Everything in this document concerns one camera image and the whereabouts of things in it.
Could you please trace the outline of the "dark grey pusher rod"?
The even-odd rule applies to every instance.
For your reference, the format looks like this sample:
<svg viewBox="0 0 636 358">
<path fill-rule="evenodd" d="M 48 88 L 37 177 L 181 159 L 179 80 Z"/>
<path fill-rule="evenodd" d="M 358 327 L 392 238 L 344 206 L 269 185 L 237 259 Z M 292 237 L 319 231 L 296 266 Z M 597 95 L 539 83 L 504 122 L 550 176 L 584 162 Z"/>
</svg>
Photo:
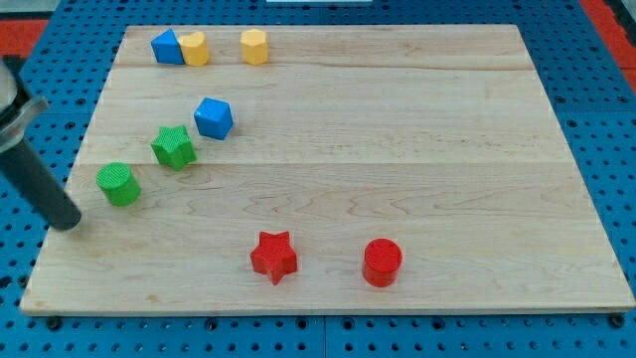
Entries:
<svg viewBox="0 0 636 358">
<path fill-rule="evenodd" d="M 51 228 L 66 231 L 80 222 L 80 209 L 25 139 L 1 152 L 1 173 Z"/>
</svg>

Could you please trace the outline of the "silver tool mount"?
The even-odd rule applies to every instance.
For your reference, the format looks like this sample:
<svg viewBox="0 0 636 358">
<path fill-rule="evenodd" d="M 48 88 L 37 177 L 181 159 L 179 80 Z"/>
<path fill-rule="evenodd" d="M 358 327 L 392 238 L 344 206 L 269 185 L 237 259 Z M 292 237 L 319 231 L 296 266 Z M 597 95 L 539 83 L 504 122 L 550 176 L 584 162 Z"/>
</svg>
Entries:
<svg viewBox="0 0 636 358">
<path fill-rule="evenodd" d="M 1 57 L 1 152 L 17 145 L 27 126 L 50 108 L 42 95 L 33 95 L 19 76 L 25 60 L 19 56 Z"/>
</svg>

